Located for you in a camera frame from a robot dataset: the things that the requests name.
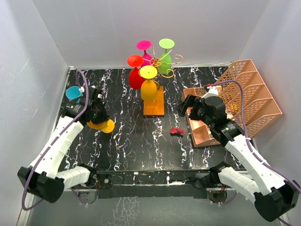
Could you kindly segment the yellow-base amber wine glass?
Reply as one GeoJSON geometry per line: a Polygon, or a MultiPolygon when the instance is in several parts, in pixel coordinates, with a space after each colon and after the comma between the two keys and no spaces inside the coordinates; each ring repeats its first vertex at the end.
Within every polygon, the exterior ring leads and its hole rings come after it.
{"type": "Polygon", "coordinates": [[[103,133],[111,133],[111,132],[113,132],[113,130],[115,128],[115,123],[111,119],[109,119],[108,121],[105,121],[103,123],[100,123],[100,124],[93,124],[91,121],[89,121],[87,123],[87,125],[90,128],[100,130],[103,133]]]}

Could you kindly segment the blue wine glass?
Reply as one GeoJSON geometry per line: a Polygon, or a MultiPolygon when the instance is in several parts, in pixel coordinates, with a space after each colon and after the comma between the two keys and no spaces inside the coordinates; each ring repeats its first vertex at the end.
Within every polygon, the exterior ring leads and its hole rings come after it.
{"type": "Polygon", "coordinates": [[[76,103],[79,103],[81,97],[83,96],[83,94],[80,91],[80,88],[78,86],[69,87],[66,90],[65,95],[70,102],[75,101],[76,103]]]}

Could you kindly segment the yellow-base orange wine glass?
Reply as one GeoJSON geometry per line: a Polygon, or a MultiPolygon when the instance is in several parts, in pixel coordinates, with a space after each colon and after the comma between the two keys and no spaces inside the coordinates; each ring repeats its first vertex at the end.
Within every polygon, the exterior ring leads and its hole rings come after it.
{"type": "Polygon", "coordinates": [[[157,85],[152,80],[157,73],[157,69],[151,65],[144,66],[139,71],[140,76],[145,79],[141,86],[141,98],[146,102],[154,101],[157,97],[157,85]]]}

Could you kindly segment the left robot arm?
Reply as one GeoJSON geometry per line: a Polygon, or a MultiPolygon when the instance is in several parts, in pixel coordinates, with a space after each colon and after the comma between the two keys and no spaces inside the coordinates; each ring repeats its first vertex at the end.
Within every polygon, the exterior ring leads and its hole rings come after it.
{"type": "Polygon", "coordinates": [[[103,92],[100,89],[90,87],[88,98],[78,97],[70,101],[43,150],[29,167],[21,167],[17,173],[25,193],[54,203],[66,189],[80,184],[87,188],[94,187],[97,183],[95,168],[80,164],[73,169],[59,172],[59,166],[85,125],[101,129],[108,122],[109,115],[105,110],[103,92]]]}

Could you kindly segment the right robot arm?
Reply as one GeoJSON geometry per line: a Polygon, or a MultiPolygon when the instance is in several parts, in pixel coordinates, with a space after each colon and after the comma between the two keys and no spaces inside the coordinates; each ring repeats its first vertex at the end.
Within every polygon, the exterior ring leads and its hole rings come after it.
{"type": "Polygon", "coordinates": [[[246,130],[227,117],[225,104],[220,97],[188,95],[177,106],[180,117],[185,116],[187,108],[190,108],[189,118],[205,123],[212,136],[242,163],[251,176],[247,178],[226,163],[221,163],[210,169],[212,185],[220,187],[225,184],[234,188],[253,202],[258,213],[268,222],[296,206],[301,193],[298,183],[267,164],[246,138],[246,130]]]}

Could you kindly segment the green wine glass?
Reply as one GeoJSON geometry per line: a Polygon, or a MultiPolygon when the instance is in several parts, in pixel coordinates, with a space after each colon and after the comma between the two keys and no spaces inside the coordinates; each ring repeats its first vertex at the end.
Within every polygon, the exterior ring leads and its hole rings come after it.
{"type": "Polygon", "coordinates": [[[172,58],[169,55],[169,51],[175,46],[172,39],[164,38],[159,41],[159,46],[165,51],[160,55],[159,62],[161,63],[158,67],[161,74],[167,75],[171,70],[172,58]]]}

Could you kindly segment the red wine glass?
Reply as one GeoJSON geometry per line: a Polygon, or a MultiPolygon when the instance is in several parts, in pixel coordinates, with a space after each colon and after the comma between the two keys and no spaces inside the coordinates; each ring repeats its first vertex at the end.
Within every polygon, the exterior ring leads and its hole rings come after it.
{"type": "Polygon", "coordinates": [[[145,79],[139,75],[139,67],[143,64],[143,58],[140,55],[131,55],[127,59],[127,64],[133,67],[129,74],[129,85],[132,89],[141,89],[145,79]]]}

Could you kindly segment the pink file rack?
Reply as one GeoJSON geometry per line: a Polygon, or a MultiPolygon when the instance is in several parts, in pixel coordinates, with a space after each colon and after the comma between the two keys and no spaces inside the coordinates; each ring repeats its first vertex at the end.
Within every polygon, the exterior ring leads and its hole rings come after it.
{"type": "Polygon", "coordinates": [[[232,115],[231,119],[241,127],[243,127],[241,119],[243,113],[249,138],[254,138],[282,114],[252,60],[235,61],[217,82],[228,80],[235,80],[242,87],[243,110],[241,110],[240,88],[236,83],[222,84],[219,97],[226,106],[226,112],[232,115]]]}

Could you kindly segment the pink wine glass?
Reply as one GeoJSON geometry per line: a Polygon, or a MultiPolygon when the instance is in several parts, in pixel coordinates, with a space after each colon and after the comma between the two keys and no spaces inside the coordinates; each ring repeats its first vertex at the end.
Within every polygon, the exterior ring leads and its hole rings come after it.
{"type": "Polygon", "coordinates": [[[149,40],[141,40],[137,43],[136,47],[138,50],[143,50],[143,64],[141,67],[150,65],[150,61],[152,60],[152,56],[147,53],[147,50],[152,46],[152,43],[149,40]]]}

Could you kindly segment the red bow hair clip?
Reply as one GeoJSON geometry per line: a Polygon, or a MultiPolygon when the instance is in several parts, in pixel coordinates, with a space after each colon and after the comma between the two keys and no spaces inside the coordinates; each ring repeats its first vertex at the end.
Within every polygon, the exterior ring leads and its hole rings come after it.
{"type": "Polygon", "coordinates": [[[184,136],[184,130],[181,128],[171,128],[170,135],[173,136],[184,136]]]}

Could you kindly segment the pink desk organizer tray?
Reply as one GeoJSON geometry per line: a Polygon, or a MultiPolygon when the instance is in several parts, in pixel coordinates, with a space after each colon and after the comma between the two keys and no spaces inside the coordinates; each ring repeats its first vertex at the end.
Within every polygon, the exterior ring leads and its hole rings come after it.
{"type": "MultiPolygon", "coordinates": [[[[181,100],[184,101],[189,94],[197,97],[202,97],[206,93],[207,91],[204,89],[204,87],[186,88],[182,92],[181,100]]],[[[189,125],[190,134],[191,134],[194,147],[219,145],[220,142],[218,142],[216,139],[212,137],[210,129],[205,123],[203,123],[202,121],[194,121],[189,118],[190,111],[191,111],[191,107],[188,107],[185,116],[189,125]]]]}

